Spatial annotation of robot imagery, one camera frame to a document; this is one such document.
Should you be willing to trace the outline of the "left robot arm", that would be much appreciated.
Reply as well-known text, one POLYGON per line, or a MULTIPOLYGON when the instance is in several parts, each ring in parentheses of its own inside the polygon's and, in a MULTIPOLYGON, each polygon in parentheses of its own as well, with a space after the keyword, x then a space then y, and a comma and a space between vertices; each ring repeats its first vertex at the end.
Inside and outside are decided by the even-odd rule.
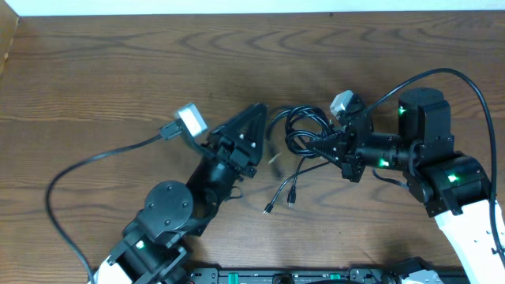
POLYGON ((231 198, 237 181, 253 178, 263 157, 267 106, 257 103, 209 131, 196 106, 182 107, 160 128, 164 140, 181 136, 201 156, 186 183, 163 181, 147 195, 143 209, 91 277, 92 283, 177 283, 189 257, 185 237, 201 236, 231 198))

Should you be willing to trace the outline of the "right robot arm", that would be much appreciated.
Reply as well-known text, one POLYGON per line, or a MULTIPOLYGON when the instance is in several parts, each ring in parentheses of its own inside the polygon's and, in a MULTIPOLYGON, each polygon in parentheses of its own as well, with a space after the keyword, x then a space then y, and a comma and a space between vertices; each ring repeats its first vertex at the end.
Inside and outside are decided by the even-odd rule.
POLYGON ((378 133, 358 95, 345 91, 331 104, 339 127, 313 138, 309 150, 358 182, 368 166, 402 172, 409 192, 443 231, 471 283, 502 283, 504 266, 492 246, 491 181, 473 157, 454 149, 451 107, 434 88, 400 95, 398 133, 378 133))

